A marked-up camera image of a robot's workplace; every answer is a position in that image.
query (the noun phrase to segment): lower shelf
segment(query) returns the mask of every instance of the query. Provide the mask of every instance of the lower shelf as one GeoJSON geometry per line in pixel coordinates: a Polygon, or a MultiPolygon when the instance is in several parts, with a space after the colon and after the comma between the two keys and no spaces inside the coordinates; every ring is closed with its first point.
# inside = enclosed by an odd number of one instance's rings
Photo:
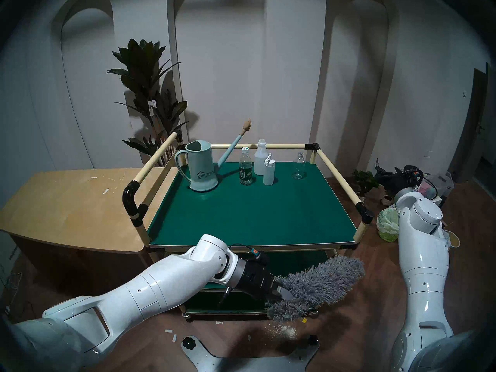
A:
{"type": "MultiPolygon", "coordinates": [[[[269,270],[274,275],[287,276],[302,272],[327,260],[325,251],[266,252],[270,258],[269,270]]],[[[225,287],[208,283],[205,288],[184,303],[185,314],[194,315],[265,315],[265,301],[234,291],[222,305],[219,302],[225,287]]]]}

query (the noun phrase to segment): metal base plate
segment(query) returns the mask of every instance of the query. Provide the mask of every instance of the metal base plate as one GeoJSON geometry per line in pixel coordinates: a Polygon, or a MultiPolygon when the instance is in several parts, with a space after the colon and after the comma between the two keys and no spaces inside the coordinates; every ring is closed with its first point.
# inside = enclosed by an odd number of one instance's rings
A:
{"type": "Polygon", "coordinates": [[[308,338],[306,345],[296,348],[288,356],[222,358],[211,355],[194,336],[187,336],[181,343],[186,356],[200,372],[284,372],[305,371],[308,363],[319,349],[319,339],[315,335],[308,338]]]}

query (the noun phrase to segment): light blue watering can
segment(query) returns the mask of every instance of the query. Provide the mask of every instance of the light blue watering can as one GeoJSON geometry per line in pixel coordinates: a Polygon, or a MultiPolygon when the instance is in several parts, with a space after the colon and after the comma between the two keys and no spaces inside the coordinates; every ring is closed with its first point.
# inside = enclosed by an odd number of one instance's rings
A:
{"type": "Polygon", "coordinates": [[[174,160],[176,162],[177,169],[179,173],[189,181],[189,187],[198,192],[206,192],[217,186],[217,171],[224,164],[225,160],[229,157],[236,144],[241,140],[244,133],[250,130],[251,120],[248,119],[243,124],[243,131],[236,137],[231,146],[222,155],[220,160],[217,162],[217,168],[214,167],[214,160],[212,158],[212,145],[210,142],[203,140],[196,140],[190,142],[186,145],[186,150],[179,150],[174,155],[174,160]],[[181,169],[181,164],[179,163],[179,156],[185,154],[188,156],[188,167],[189,174],[191,178],[186,176],[181,169]]]}

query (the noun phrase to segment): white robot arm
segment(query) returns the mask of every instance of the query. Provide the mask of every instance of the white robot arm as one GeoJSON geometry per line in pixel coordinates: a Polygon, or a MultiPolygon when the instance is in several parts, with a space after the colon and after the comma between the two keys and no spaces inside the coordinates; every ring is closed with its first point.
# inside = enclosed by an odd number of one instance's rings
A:
{"type": "Polygon", "coordinates": [[[416,167],[395,174],[376,165],[376,178],[396,194],[399,213],[399,260],[407,288],[406,319],[393,345],[391,371],[408,371],[418,353],[453,331],[444,315],[444,282],[448,274],[448,244],[443,236],[443,213],[415,189],[423,178],[416,167]]]}
{"type": "Polygon", "coordinates": [[[184,303],[208,281],[236,287],[255,298],[291,299],[264,267],[244,261],[216,237],[203,235],[181,255],[156,262],[104,295],[80,296],[13,326],[26,353],[50,370],[76,371],[97,363],[129,329],[184,303]]]}

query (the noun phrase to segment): gray microfiber duster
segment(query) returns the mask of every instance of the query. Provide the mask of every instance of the gray microfiber duster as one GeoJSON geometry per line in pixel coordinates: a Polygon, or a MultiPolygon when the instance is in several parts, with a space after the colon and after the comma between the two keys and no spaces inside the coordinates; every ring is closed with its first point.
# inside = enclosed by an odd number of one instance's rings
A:
{"type": "Polygon", "coordinates": [[[267,316],[276,321],[303,317],[311,308],[341,300],[363,276],[365,270],[359,259],[336,256],[304,272],[276,277],[295,298],[267,303],[267,316]]]}

